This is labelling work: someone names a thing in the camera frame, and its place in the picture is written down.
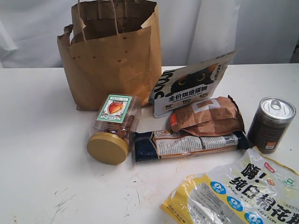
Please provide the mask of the brown paper shopping bag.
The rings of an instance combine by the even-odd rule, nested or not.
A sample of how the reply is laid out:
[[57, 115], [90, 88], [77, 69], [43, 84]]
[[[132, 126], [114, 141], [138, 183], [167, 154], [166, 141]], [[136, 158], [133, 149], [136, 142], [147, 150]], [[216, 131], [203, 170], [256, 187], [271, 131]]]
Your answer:
[[57, 45], [79, 110], [97, 110], [108, 94], [146, 105], [162, 74], [158, 4], [149, 0], [79, 1]]

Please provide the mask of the yellow white marshmallow bag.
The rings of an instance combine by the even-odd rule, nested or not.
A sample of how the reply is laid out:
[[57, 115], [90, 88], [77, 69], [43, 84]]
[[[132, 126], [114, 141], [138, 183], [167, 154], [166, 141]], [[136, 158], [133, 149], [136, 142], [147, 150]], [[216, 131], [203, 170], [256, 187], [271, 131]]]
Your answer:
[[252, 148], [234, 163], [186, 177], [161, 209], [179, 224], [296, 224], [299, 175]]

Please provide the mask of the clear almond jar gold lid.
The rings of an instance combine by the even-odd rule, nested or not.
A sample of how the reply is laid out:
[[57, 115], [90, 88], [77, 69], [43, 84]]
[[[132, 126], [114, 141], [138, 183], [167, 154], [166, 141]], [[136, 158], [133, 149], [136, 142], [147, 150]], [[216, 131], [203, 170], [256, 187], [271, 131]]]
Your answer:
[[124, 162], [131, 151], [141, 113], [137, 96], [109, 94], [89, 129], [90, 156], [109, 165]]

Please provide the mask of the cat food pouch black cat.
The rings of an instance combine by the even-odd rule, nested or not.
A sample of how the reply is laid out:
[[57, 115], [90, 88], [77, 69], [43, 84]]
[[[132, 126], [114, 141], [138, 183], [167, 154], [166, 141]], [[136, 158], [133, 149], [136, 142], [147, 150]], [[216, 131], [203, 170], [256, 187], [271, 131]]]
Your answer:
[[153, 115], [164, 117], [182, 106], [210, 98], [236, 51], [162, 73], [149, 97]]

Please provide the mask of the dark blue cookie package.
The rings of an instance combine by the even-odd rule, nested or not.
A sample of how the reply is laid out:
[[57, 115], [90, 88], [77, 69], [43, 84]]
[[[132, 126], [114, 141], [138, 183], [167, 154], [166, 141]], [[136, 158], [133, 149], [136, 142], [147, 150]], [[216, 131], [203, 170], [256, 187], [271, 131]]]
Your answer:
[[159, 130], [136, 133], [135, 162], [181, 158], [249, 148], [242, 131], [214, 137], [198, 137], [187, 132]]

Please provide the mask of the crumpled brown paper pouch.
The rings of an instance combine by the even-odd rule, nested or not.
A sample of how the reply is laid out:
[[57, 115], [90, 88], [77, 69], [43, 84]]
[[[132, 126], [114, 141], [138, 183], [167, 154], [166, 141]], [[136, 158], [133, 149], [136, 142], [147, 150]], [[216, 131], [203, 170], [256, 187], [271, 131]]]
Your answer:
[[170, 124], [174, 132], [185, 131], [198, 137], [245, 132], [240, 110], [230, 95], [180, 107], [171, 114]]

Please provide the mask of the dark can pull-tab lid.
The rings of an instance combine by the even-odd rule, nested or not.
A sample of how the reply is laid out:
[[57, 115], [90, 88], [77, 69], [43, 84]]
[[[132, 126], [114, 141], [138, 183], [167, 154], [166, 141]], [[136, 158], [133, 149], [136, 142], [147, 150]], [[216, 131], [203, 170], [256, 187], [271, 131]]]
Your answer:
[[276, 151], [296, 115], [290, 102], [276, 97], [261, 99], [248, 131], [248, 140], [263, 154]]

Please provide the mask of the black metal frame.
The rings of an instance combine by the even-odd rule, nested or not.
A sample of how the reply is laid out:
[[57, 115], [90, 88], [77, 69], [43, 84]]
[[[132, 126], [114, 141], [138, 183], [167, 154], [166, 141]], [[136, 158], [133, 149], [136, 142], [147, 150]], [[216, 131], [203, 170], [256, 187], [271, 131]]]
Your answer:
[[296, 43], [296, 46], [294, 48], [294, 51], [290, 58], [289, 63], [298, 63], [298, 62], [299, 62], [299, 40]]

